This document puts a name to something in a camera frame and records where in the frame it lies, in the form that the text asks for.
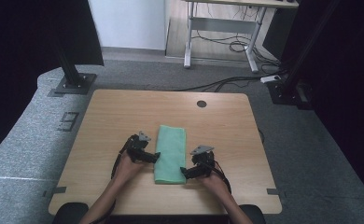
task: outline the human hand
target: human hand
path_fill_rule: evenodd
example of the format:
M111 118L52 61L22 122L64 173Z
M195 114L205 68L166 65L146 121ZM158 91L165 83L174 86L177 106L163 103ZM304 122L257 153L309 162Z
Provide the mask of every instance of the human hand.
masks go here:
M120 163L115 172L114 179L124 184L135 177L144 166L145 163L142 161L132 162L127 151L124 151L121 154Z
M198 176L196 179L201 182L211 193L216 196L220 196L223 194L229 194L229 190L225 182L222 178L215 173L211 172L210 176L206 177L205 175Z

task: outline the white wall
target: white wall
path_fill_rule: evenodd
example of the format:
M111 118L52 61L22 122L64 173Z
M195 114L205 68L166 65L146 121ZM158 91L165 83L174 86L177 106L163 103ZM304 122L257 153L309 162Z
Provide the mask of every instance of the white wall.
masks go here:
M89 0L101 46L165 49L165 1Z

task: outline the green towel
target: green towel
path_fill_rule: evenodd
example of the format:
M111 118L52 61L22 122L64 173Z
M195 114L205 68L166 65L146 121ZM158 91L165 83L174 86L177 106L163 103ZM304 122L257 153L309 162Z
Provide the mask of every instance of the green towel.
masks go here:
M186 165L186 132L161 125L156 144L160 157L155 163L156 184L186 184L180 167Z

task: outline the standing desk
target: standing desk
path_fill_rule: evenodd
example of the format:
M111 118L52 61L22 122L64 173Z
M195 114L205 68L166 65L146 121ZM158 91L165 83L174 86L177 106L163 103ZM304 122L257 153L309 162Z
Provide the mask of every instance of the standing desk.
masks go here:
M225 33L238 33L251 35L249 45L245 47L245 54L249 61L249 65L253 73L257 73L258 67L256 65L252 50L258 38L260 26L263 22L264 14L267 7L282 7L282 8L296 8L299 4L296 0L293 3L276 0L185 0L189 2L189 20L188 20L188 41L185 46L185 61L184 67L190 68L191 58L191 31L213 31ZM256 21L234 21L234 20L221 20L212 18L200 18L194 16L194 4L209 3L209 4L224 4L224 5L237 5L237 6L252 6L259 7L258 19Z
M206 107L197 103L205 101ZM198 145L214 147L238 204L255 204L265 214L282 210L248 98L240 93L98 90L91 98L63 169L49 212L64 203L92 206L105 189L119 150L143 131L154 153L160 125L187 134L186 167ZM148 164L116 200L113 215L215 215L226 212L195 179L186 185L156 185Z

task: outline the table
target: table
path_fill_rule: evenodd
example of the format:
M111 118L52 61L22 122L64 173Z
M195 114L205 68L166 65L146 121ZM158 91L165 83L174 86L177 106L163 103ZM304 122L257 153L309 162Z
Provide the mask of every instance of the table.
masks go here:
M188 20L188 41L185 46L185 61L184 67L190 68L191 58L191 31L214 31L225 33L238 33L251 35L251 41L248 47L245 47L245 54L249 61L249 65L253 73L257 73L258 67L256 65L252 50L258 38L260 26L263 22L264 14L267 7L282 7L282 8L296 8L299 4L296 0L293 3L276 0L185 0L189 2L189 20ZM234 21L234 20L220 20L212 18L194 17L194 4L197 3L210 3L210 4L225 4L225 5L238 5L238 6L252 6L259 7L259 14L256 21Z
M205 101L206 107L198 107ZM152 138L154 153L160 125L182 127L190 152L198 145L214 147L215 158L231 182L238 204L257 205L265 214L282 210L272 172L260 141L248 98L240 93L97 90L77 133L49 212L69 202L92 206L105 189L119 150L134 133ZM186 185L156 185L153 164L126 186L114 215L225 214L216 199L195 179Z

